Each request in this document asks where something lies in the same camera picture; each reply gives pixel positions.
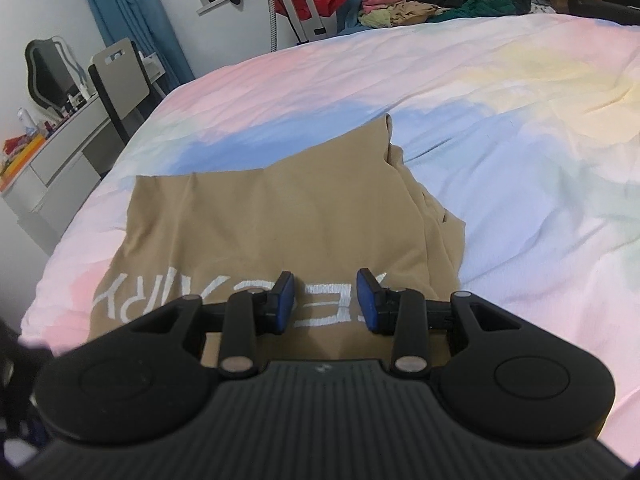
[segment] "green clothing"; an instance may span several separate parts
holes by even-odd
[[[368,14],[361,13],[358,16],[358,20],[366,27],[391,27],[391,11],[389,10],[389,7],[386,7],[385,9],[374,9]]]
[[[455,18],[492,18],[514,14],[516,8],[511,0],[468,0],[459,9],[451,9],[439,16],[433,16],[427,22],[439,23]]]

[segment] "ribbed black surface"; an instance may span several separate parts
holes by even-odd
[[[482,440],[428,386],[377,362],[274,363],[225,383],[199,418],[161,440],[56,442],[22,469],[33,480],[618,480],[627,471],[596,441],[525,450]]]

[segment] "bed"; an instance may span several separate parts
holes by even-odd
[[[137,174],[261,168],[385,112],[414,177],[466,222],[462,287],[610,368],[600,437],[635,463],[640,27],[532,14],[372,30],[178,88],[57,246],[23,341],[56,352],[85,341]]]

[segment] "white wall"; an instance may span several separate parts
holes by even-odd
[[[270,49],[267,0],[225,2],[199,16],[200,0],[161,0],[196,77]],[[278,16],[278,49],[296,44],[287,19]]]
[[[26,85],[24,49],[31,40],[53,35],[66,39],[83,67],[104,48],[86,0],[0,0],[0,141],[22,133],[19,107],[35,110]],[[0,200],[0,316],[15,329],[35,297],[46,261]]]

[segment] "beige t-shirt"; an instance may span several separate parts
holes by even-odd
[[[464,224],[414,180],[390,137],[383,116],[263,170],[139,176],[90,338],[184,294],[222,302],[289,270],[296,307],[284,335],[259,338],[261,360],[387,360],[392,338],[367,331],[357,271],[448,300],[464,245]],[[209,336],[203,362],[215,364],[218,341]]]

